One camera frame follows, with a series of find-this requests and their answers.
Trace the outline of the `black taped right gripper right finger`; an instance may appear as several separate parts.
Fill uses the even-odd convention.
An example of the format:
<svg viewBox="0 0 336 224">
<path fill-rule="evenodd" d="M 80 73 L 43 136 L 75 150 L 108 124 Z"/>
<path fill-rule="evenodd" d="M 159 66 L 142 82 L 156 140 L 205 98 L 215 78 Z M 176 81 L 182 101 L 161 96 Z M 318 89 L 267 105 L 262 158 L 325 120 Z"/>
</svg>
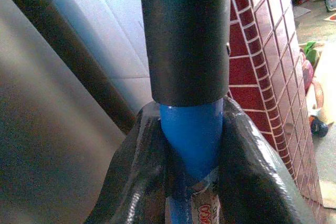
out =
<svg viewBox="0 0 336 224">
<path fill-rule="evenodd" d="M 226 223 L 315 223 L 279 154 L 236 101 L 223 99 L 218 194 Z"/>
</svg>

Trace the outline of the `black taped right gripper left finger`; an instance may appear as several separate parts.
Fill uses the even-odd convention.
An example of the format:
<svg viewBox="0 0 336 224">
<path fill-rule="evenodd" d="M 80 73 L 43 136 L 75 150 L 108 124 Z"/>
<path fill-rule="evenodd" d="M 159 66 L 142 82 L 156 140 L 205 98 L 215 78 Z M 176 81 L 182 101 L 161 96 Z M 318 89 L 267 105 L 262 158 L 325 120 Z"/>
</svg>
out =
<svg viewBox="0 0 336 224">
<path fill-rule="evenodd" d="M 145 105 L 114 153 L 86 223 L 165 223 L 166 199 L 190 220 L 190 191 L 161 129 L 160 106 Z"/>
</svg>

